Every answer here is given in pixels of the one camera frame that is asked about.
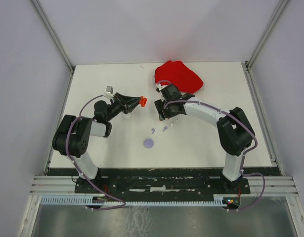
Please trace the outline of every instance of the purple circle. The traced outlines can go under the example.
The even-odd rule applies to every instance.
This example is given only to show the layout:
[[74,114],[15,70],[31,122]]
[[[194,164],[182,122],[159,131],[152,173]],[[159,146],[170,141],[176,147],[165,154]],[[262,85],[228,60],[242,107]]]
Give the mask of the purple circle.
[[154,146],[154,142],[152,139],[145,139],[145,141],[143,142],[143,145],[146,147],[146,148],[152,148]]

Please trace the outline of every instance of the white wall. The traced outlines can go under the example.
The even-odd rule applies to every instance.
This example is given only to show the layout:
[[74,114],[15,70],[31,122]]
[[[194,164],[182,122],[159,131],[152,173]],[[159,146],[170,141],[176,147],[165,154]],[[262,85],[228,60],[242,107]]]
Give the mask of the white wall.
[[73,64],[248,60],[279,0],[40,0]]
[[304,0],[293,0],[253,67],[284,170],[304,206]]
[[16,236],[68,79],[29,0],[0,0],[0,236]]

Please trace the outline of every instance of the orange gripper tip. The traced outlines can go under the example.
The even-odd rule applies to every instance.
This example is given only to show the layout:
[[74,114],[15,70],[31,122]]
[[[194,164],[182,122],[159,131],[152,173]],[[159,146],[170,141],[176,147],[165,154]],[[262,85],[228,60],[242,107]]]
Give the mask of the orange gripper tip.
[[144,107],[146,105],[147,98],[144,98],[144,96],[141,96],[141,100],[139,101],[139,104]]

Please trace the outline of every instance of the red cloth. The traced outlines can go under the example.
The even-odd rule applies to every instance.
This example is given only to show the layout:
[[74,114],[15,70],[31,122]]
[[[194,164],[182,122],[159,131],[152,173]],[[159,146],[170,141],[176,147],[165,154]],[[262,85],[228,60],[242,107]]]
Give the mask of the red cloth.
[[197,74],[187,68],[181,61],[168,61],[155,70],[155,83],[169,80],[179,91],[195,93],[203,86]]

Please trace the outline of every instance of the white table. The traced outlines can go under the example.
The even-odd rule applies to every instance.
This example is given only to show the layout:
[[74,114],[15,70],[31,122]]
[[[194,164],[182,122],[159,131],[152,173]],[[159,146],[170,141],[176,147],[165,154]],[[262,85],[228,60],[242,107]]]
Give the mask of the white table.
[[[196,93],[198,98],[221,108],[244,110],[259,141],[248,153],[245,166],[271,166],[259,121],[253,106],[240,62],[185,63],[205,83]],[[78,115],[91,98],[103,94],[111,85],[114,92],[148,98],[144,108],[138,106],[130,118],[122,114],[111,120],[108,138],[91,137],[88,152],[101,168],[162,168],[162,167],[223,167],[225,152],[220,145],[217,129],[190,116],[160,122],[154,101],[160,99],[155,91],[154,72],[159,63],[78,65],[72,80],[64,115]],[[90,103],[83,116],[93,117]],[[171,122],[178,119],[174,126]],[[147,149],[143,141],[151,138],[154,147]],[[54,151],[50,167],[73,167],[71,162]]]

